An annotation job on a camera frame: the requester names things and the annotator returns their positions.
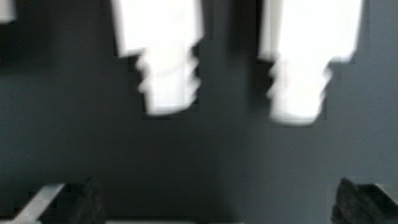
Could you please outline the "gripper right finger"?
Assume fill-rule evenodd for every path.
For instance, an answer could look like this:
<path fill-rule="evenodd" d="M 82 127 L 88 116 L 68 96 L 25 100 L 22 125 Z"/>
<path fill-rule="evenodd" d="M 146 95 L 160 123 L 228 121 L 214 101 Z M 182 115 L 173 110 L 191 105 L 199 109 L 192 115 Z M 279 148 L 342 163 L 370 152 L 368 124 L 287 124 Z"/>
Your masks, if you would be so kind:
<path fill-rule="evenodd" d="M 336 191 L 333 224 L 398 224 L 398 202 L 377 184 L 342 179 Z"/>

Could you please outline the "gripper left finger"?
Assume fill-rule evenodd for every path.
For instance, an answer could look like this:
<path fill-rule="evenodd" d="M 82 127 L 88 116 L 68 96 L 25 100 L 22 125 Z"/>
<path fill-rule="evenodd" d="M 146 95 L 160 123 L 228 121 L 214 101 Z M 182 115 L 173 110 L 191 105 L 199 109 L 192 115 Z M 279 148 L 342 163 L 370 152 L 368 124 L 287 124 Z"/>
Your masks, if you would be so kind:
<path fill-rule="evenodd" d="M 11 224 L 107 224 L 98 181 L 45 185 Z"/>

